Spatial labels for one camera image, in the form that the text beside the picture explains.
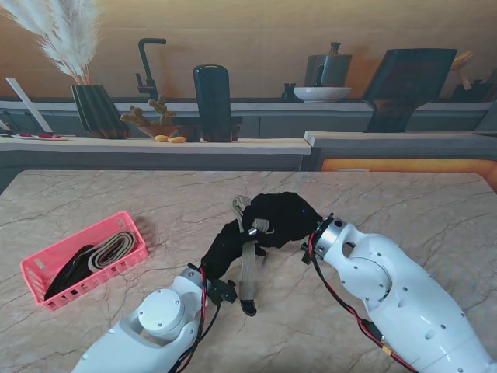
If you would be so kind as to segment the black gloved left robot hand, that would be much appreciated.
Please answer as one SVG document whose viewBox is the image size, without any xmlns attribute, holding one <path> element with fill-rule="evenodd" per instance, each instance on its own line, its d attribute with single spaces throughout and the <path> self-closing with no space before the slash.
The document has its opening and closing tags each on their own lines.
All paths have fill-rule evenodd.
<svg viewBox="0 0 497 373">
<path fill-rule="evenodd" d="M 217 234 L 201 260 L 201 267 L 207 279 L 221 278 L 228 271 L 232 262 L 242 256 L 244 244 L 259 242 L 259 245 L 262 246 L 264 240 L 265 234 L 250 235 L 247 232 L 240 232 L 237 220 L 227 223 Z"/>
</svg>

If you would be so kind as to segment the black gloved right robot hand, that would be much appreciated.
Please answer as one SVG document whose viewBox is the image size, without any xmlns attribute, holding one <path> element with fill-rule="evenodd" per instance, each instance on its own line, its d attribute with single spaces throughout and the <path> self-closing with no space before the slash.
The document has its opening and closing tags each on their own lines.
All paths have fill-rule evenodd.
<svg viewBox="0 0 497 373">
<path fill-rule="evenodd" d="M 260 246 L 280 249 L 290 241 L 300 241 L 322 222 L 318 212 L 300 195 L 293 192 L 261 193 L 244 210 L 244 229 L 254 228 L 254 221 L 269 222 L 266 232 L 255 234 Z"/>
</svg>

